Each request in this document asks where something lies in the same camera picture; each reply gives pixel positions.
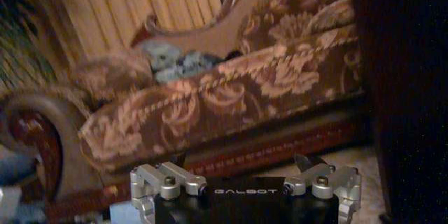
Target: fabric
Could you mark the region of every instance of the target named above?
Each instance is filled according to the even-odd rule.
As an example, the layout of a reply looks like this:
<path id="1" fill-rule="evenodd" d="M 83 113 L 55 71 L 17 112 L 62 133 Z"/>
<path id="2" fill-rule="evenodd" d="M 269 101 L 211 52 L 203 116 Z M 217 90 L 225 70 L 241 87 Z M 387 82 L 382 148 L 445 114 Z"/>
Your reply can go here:
<path id="1" fill-rule="evenodd" d="M 149 61 L 139 50 L 111 52 L 81 63 L 71 72 L 71 81 L 98 101 L 123 98 L 154 84 Z"/>
<path id="2" fill-rule="evenodd" d="M 246 55 L 103 106 L 78 135 L 98 169 L 191 148 L 361 92 L 350 0 L 259 0 Z"/>
<path id="3" fill-rule="evenodd" d="M 222 62 L 218 57 L 198 51 L 182 53 L 179 48 L 165 42 L 149 40 L 142 42 L 138 48 L 149 59 L 158 84 L 194 76 Z"/>

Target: carved wooden armrest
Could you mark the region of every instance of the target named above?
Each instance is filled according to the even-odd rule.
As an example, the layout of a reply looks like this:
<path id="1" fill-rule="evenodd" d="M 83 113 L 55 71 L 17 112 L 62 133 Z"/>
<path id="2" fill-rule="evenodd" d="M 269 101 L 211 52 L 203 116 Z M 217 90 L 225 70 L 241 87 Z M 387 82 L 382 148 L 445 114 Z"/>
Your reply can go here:
<path id="1" fill-rule="evenodd" d="M 43 172 L 46 201 L 102 187 L 82 157 L 77 129 L 85 121 L 73 104 L 46 93 L 17 93 L 2 104 L 1 144 L 35 157 Z"/>

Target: metal clamp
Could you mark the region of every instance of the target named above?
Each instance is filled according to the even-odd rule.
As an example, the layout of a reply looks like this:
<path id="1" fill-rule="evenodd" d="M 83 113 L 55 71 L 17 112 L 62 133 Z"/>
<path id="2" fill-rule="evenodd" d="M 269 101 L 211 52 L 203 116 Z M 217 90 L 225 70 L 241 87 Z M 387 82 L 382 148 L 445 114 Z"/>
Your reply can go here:
<path id="1" fill-rule="evenodd" d="M 317 164 L 298 176 L 285 178 L 283 193 L 302 195 L 309 186 L 314 197 L 330 199 L 333 194 L 338 197 L 338 224 L 351 223 L 351 215 L 359 209 L 361 201 L 361 175 L 357 169 L 343 166 L 335 170 L 331 165 Z"/>
<path id="2" fill-rule="evenodd" d="M 317 198 L 338 197 L 338 224 L 351 223 L 351 215 L 359 209 L 361 175 L 355 168 L 343 166 L 331 174 L 317 176 L 311 184 L 311 193 Z"/>
<path id="3" fill-rule="evenodd" d="M 0 187 L 0 222 L 11 218 L 15 214 L 21 196 L 19 187 Z"/>
<path id="4" fill-rule="evenodd" d="M 139 212 L 139 220 L 154 224 L 154 196 L 171 200 L 179 195 L 183 186 L 189 195 L 201 196 L 205 193 L 206 181 L 170 162 L 159 164 L 157 169 L 145 164 L 130 171 L 130 203 Z"/>

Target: dark wooden furniture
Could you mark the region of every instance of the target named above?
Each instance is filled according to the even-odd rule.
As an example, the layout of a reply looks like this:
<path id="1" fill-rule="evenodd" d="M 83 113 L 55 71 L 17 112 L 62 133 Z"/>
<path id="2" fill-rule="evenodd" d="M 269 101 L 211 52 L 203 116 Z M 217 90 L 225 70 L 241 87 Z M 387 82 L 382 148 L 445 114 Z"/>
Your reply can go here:
<path id="1" fill-rule="evenodd" d="M 353 0 L 389 220 L 448 219 L 448 1 Z"/>

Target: sofa cushion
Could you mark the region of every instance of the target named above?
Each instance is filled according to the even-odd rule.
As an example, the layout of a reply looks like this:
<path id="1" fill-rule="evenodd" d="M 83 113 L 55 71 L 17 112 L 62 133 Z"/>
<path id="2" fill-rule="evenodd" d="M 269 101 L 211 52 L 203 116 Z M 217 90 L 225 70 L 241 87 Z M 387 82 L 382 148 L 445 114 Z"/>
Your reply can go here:
<path id="1" fill-rule="evenodd" d="M 103 106 L 79 129 L 89 163 L 115 170 L 358 94 L 354 26 L 275 44 Z"/>
<path id="2" fill-rule="evenodd" d="M 151 86 L 149 60 L 139 49 L 121 50 L 78 64 L 71 81 L 97 101 L 125 98 L 129 93 Z"/>
<path id="3" fill-rule="evenodd" d="M 351 0 L 258 0 L 237 33 L 239 51 L 246 54 L 353 22 Z"/>

